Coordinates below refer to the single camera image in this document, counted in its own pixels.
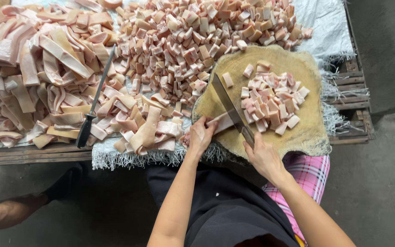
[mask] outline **hand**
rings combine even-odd
[[[217,128],[218,122],[214,122],[210,127],[205,128],[205,123],[213,120],[210,116],[201,117],[195,124],[190,126],[190,145],[188,152],[199,158],[210,145],[211,137]]]
[[[284,184],[291,174],[284,168],[277,149],[271,143],[264,143],[260,132],[255,132],[254,150],[247,142],[243,142],[249,162],[275,187]]]

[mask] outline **left hand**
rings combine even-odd
[[[215,122],[210,127],[205,128],[205,123],[213,120],[213,117],[203,116],[195,124],[190,126],[190,145],[188,152],[192,152],[199,158],[210,145],[211,137],[217,128],[218,123]]]

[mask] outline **wooden pallet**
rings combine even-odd
[[[92,147],[78,149],[75,143],[51,143],[43,149],[35,145],[0,148],[0,165],[92,160]]]
[[[356,52],[356,57],[350,60],[346,59],[339,68],[339,76],[348,77],[345,79],[334,80],[340,91],[366,88],[365,76],[359,59],[359,52],[352,30],[352,23],[348,16],[347,4],[345,4],[345,12],[347,14],[350,40],[352,42],[353,50]],[[348,129],[348,133],[329,136],[331,145],[367,143],[368,141],[376,138],[370,117],[369,96],[353,96],[342,98],[339,101],[329,99],[328,103],[339,109],[339,113],[346,116],[346,118],[350,120],[352,126],[364,130],[361,132],[350,128]]]

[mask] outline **black handle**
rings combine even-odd
[[[75,141],[77,148],[81,149],[86,146],[89,135],[91,133],[92,119],[94,118],[96,118],[96,116],[85,113],[85,122],[83,122],[82,127],[80,127],[79,135],[77,136],[77,140]]]

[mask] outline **right hand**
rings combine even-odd
[[[255,132],[254,139],[254,149],[247,142],[243,142],[249,162],[261,176],[279,188],[292,175],[284,168],[277,149],[271,143],[265,143],[260,132]]]

